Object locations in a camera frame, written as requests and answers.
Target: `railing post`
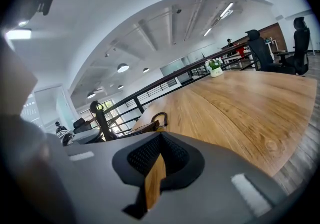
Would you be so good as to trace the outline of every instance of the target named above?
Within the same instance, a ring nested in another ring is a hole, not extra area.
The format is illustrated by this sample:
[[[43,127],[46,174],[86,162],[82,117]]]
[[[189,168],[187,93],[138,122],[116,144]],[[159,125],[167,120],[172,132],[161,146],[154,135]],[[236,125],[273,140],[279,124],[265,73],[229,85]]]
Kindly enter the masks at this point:
[[[139,102],[138,98],[137,98],[137,97],[134,97],[134,99],[133,99],[133,100],[135,101],[136,106],[138,106],[138,108],[139,108],[139,110],[140,110],[141,114],[143,114],[145,110],[144,110],[144,108],[142,107],[142,105],[140,104],[140,102]]]

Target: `black railing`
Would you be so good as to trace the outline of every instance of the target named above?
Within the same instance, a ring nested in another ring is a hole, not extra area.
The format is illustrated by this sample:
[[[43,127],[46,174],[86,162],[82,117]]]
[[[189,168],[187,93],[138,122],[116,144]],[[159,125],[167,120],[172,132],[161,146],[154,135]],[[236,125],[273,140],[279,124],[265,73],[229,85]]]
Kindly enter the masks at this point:
[[[112,111],[113,109],[116,109],[117,107],[121,106],[121,105],[126,105],[127,107],[132,107],[130,109],[128,109],[127,111],[123,112],[123,113],[120,113],[119,115],[115,116],[114,118],[108,120],[108,125],[109,127],[115,127],[115,126],[120,126],[122,125],[121,123],[118,124],[118,125],[113,125],[115,123],[115,121],[120,117],[120,116],[123,116],[125,114],[128,114],[136,109],[139,109],[140,111],[140,114],[137,115],[137,117],[131,117],[130,120],[127,120],[126,122],[124,123],[128,123],[128,122],[131,122],[131,121],[137,121],[141,114],[144,113],[144,107],[145,105],[149,104],[150,102],[152,102],[153,100],[156,100],[160,97],[163,97],[169,93],[172,93],[173,91],[177,90],[177,89],[180,89],[184,86],[187,86],[188,84],[198,80],[198,79],[201,79],[207,75],[210,74],[210,72],[206,69],[205,67],[205,62],[207,59],[211,59],[211,58],[218,58],[218,57],[222,57],[223,55],[225,54],[228,54],[232,51],[234,51],[235,49],[237,48],[240,48],[240,47],[243,47],[246,45],[246,42],[244,43],[241,43],[241,44],[238,44],[236,46],[233,46],[231,48],[227,48],[227,49],[224,49],[220,52],[217,52],[215,54],[212,54],[208,57],[205,57],[203,59],[200,59],[190,65],[187,65],[149,85],[147,85],[146,87],[144,87],[143,89],[140,89],[139,91],[133,93],[132,95],[120,100],[119,102],[117,102],[116,104],[114,104],[113,106],[111,106],[110,108],[106,109],[104,111],[104,114],[107,114],[109,113],[110,111]],[[247,60],[247,61],[242,61],[244,58],[246,58],[247,56],[251,55],[251,53],[246,53],[244,54],[242,57],[238,58],[238,59],[235,59],[233,61],[230,61],[229,63],[226,63],[226,64],[222,64],[221,65],[221,68],[223,70],[226,69],[226,67],[234,64],[234,63],[245,63],[245,62],[248,62],[250,61],[250,64],[243,67],[241,70],[244,70],[246,68],[252,68],[252,65],[254,64],[254,66],[256,67],[257,69],[257,65],[256,65],[256,60],[255,58],[253,58],[253,60]],[[199,76],[197,78],[193,77],[190,81],[184,83],[183,85],[181,86],[176,86],[174,87],[173,89],[170,89],[170,87],[174,86],[177,84],[177,81],[176,81],[176,77],[182,75],[182,74],[185,74],[185,73],[188,73],[188,75],[190,76]],[[157,97],[153,97],[153,95],[159,93],[159,96]],[[124,134],[124,132],[128,132],[129,130],[124,130],[124,131],[121,131],[120,133]]]

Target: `potted plant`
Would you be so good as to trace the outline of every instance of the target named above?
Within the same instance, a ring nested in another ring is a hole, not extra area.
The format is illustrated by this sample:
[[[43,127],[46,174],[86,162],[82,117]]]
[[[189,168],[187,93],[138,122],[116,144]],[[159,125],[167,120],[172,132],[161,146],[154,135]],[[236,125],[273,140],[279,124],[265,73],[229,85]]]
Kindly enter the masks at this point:
[[[221,69],[221,64],[222,64],[221,58],[216,58],[216,59],[208,59],[205,62],[206,68],[210,71],[211,77],[217,77],[223,73]]]

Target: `window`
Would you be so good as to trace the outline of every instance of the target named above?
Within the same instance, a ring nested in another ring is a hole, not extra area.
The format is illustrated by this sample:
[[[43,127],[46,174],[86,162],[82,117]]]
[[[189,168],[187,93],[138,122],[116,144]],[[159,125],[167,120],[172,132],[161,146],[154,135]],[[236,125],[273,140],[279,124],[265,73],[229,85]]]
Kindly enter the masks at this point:
[[[113,102],[112,100],[108,100],[105,101],[103,103],[101,103],[101,105],[104,107],[103,109],[106,110],[108,108],[110,108],[111,106],[113,106]],[[117,111],[117,109],[113,109],[110,111],[110,113],[105,114],[105,118],[106,120],[111,120],[112,118],[116,117],[119,115],[119,112]],[[80,116],[85,120],[85,121],[90,121],[91,119],[93,119],[96,114],[91,113],[90,110],[86,110],[83,111],[82,113],[80,113]],[[119,133],[122,132],[123,130],[128,130],[128,126],[126,124],[122,124],[124,123],[122,117],[120,116],[115,123],[113,123],[111,125],[112,130],[114,131],[114,133]],[[91,127],[92,128],[100,128],[100,126],[98,125],[97,121],[93,121],[91,123]]]

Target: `black mesh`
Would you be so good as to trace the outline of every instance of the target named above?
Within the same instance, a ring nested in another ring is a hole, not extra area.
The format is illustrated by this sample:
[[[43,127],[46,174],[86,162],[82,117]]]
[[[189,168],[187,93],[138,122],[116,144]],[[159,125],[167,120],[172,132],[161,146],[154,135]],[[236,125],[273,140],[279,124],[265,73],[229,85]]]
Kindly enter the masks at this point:
[[[156,137],[128,155],[129,164],[145,177],[159,156],[159,142],[159,137]]]
[[[188,152],[171,140],[162,138],[160,146],[167,176],[181,170],[188,163]]]

